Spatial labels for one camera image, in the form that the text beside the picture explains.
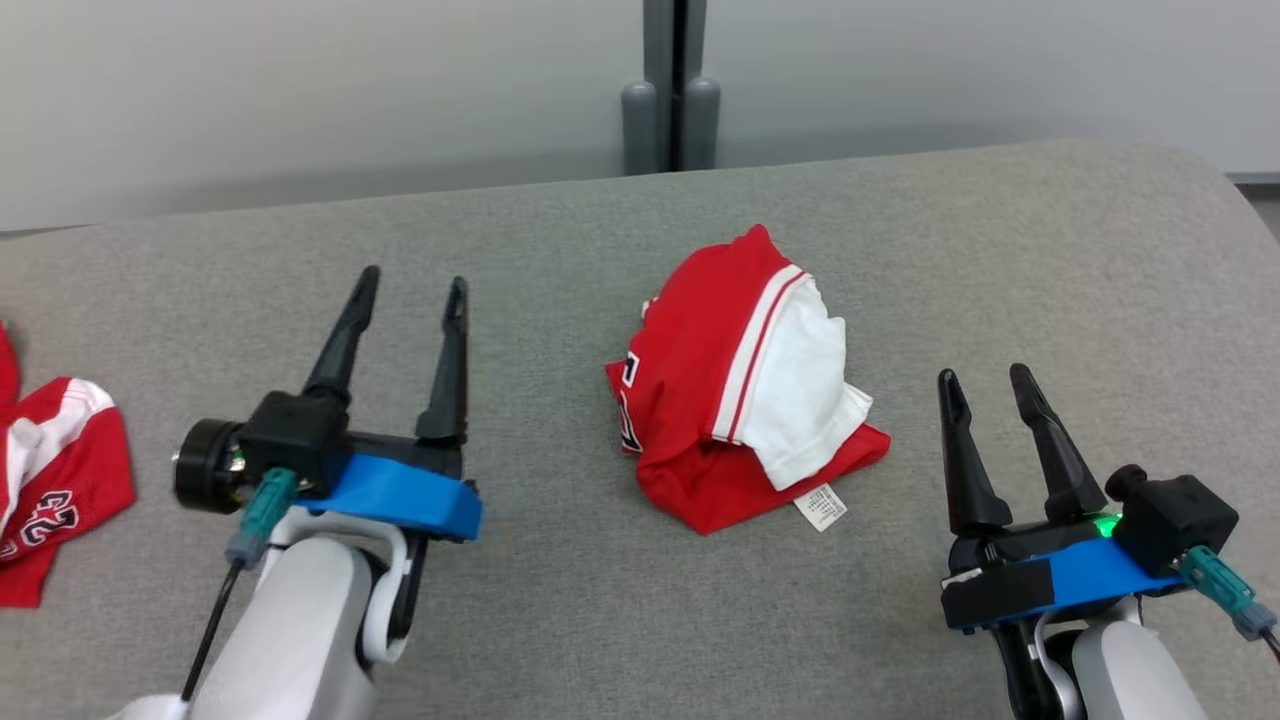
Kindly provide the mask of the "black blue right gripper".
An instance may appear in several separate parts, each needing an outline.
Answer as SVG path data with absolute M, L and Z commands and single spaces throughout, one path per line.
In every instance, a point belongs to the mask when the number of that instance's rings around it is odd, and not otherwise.
M 1046 519 L 1078 521 L 1108 500 L 1030 368 L 1014 363 L 1010 382 L 1023 424 L 1036 443 L 1047 498 Z M 947 628 L 972 634 L 1059 612 L 1083 619 L 1129 596 L 1162 597 L 1187 588 L 1175 571 L 1152 577 L 1112 539 L 1119 518 L 1102 512 L 1069 524 L 1012 527 L 1009 505 L 989 482 L 972 436 L 972 409 L 956 373 L 937 378 L 948 527 L 959 538 L 942 582 Z

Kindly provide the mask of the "dark grey partition column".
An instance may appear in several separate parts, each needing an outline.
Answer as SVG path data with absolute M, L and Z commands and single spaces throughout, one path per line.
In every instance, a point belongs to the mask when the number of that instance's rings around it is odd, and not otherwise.
M 682 96 L 704 74 L 708 0 L 643 0 L 643 79 L 655 87 L 659 170 L 681 170 Z

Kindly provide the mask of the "red white-sleeved T-shirt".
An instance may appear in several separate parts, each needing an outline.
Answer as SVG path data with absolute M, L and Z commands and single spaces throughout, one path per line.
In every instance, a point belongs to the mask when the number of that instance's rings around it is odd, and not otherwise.
M 847 360 L 845 320 L 764 225 L 692 252 L 605 366 L 640 489 L 701 536 L 787 505 L 827 529 L 832 484 L 891 447 Z

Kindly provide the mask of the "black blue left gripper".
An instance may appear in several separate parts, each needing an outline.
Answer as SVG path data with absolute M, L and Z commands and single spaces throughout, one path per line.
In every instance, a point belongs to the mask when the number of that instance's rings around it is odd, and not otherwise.
M 364 268 L 303 384 L 303 396 L 351 401 L 358 345 L 369 328 L 381 269 Z M 468 284 L 451 282 L 442 315 L 442 347 L 417 439 L 352 433 L 355 455 L 329 496 L 298 491 L 306 512 L 339 512 L 398 527 L 435 541 L 479 537 L 483 502 L 465 478 L 468 419 Z M 232 514 L 247 506 L 259 479 L 247 470 L 238 443 L 241 424 L 197 421 L 175 452 L 175 497 L 187 509 Z

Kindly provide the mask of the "grey cylindrical post cap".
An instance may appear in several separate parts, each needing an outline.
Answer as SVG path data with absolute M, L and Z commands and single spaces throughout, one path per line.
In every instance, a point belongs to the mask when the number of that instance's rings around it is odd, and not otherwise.
M 682 96 L 681 170 L 716 169 L 721 115 L 721 86 L 699 76 L 690 79 Z
M 646 81 L 628 83 L 620 94 L 626 176 L 659 170 L 657 99 L 655 87 Z

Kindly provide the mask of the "red white printed basketball shorts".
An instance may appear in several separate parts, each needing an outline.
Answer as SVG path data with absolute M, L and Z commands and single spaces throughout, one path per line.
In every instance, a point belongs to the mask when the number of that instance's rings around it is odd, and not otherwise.
M 114 398 L 65 375 L 22 396 L 17 351 L 0 324 L 0 609 L 37 609 L 60 546 L 134 498 Z

